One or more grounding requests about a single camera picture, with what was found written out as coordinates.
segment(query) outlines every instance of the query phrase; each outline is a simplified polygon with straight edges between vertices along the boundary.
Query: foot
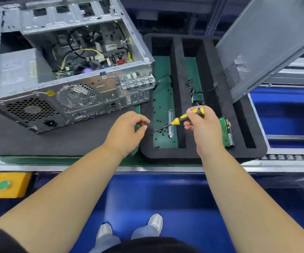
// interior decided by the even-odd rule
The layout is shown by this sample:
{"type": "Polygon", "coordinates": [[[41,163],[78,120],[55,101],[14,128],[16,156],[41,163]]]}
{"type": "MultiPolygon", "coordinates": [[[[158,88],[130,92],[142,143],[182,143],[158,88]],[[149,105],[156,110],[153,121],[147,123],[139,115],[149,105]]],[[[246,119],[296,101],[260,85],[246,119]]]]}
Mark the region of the foot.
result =
{"type": "Polygon", "coordinates": [[[96,237],[96,241],[106,235],[106,234],[112,234],[112,228],[108,223],[102,224],[99,229],[98,229],[98,233],[97,233],[97,237],[96,237]]]}
{"type": "Polygon", "coordinates": [[[163,228],[163,217],[158,213],[154,214],[150,217],[150,220],[147,225],[153,226],[158,231],[158,235],[160,235],[161,230],[163,228]]]}

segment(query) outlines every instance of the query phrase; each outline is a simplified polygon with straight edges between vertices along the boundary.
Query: green push button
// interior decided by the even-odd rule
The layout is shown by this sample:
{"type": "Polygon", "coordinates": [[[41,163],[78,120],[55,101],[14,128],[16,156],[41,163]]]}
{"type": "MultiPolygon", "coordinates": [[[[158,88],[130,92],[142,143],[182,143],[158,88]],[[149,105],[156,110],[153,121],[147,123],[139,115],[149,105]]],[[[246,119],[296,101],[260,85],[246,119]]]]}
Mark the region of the green push button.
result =
{"type": "Polygon", "coordinates": [[[9,180],[3,180],[3,181],[0,182],[0,190],[5,190],[8,187],[10,187],[9,180]]]}

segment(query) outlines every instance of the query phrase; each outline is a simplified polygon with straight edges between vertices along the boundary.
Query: yellow tag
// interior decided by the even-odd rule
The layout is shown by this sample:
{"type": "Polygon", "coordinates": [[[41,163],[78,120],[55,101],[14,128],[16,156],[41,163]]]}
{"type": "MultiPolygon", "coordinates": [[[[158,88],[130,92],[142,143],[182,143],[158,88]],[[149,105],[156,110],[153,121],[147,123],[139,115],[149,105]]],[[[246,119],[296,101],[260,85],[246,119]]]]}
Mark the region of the yellow tag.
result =
{"type": "Polygon", "coordinates": [[[56,93],[54,91],[47,91],[46,94],[48,94],[50,97],[56,96],[56,93]]]}

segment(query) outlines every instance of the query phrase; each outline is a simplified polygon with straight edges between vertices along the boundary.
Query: yellow and black screwdriver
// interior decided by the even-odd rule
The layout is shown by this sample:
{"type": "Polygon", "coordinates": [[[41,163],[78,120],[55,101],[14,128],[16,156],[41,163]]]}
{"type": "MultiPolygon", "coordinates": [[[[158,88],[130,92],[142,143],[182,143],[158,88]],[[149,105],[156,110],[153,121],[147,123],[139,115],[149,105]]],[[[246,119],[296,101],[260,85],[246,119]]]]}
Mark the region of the yellow and black screwdriver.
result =
{"type": "MultiPolygon", "coordinates": [[[[196,108],[196,109],[192,110],[192,112],[199,115],[202,118],[205,116],[205,110],[202,107],[196,108]]],[[[175,118],[173,122],[171,122],[170,124],[167,124],[166,126],[160,128],[160,129],[155,130],[154,132],[167,128],[168,126],[171,126],[171,125],[180,125],[181,123],[184,123],[187,121],[190,121],[190,119],[188,118],[187,114],[184,114],[184,115],[180,116],[180,118],[175,118]]]]}

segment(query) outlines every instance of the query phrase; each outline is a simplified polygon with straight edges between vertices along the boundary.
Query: black shirt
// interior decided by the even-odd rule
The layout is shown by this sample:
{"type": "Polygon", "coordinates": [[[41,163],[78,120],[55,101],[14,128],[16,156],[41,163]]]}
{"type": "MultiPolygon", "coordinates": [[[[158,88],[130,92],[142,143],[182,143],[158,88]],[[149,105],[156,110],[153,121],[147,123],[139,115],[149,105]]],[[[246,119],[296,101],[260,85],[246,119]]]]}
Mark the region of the black shirt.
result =
{"type": "MultiPolygon", "coordinates": [[[[27,253],[27,251],[9,234],[0,229],[0,253],[27,253]]],[[[104,253],[199,253],[184,242],[168,237],[146,237],[124,241],[104,253]]]]}

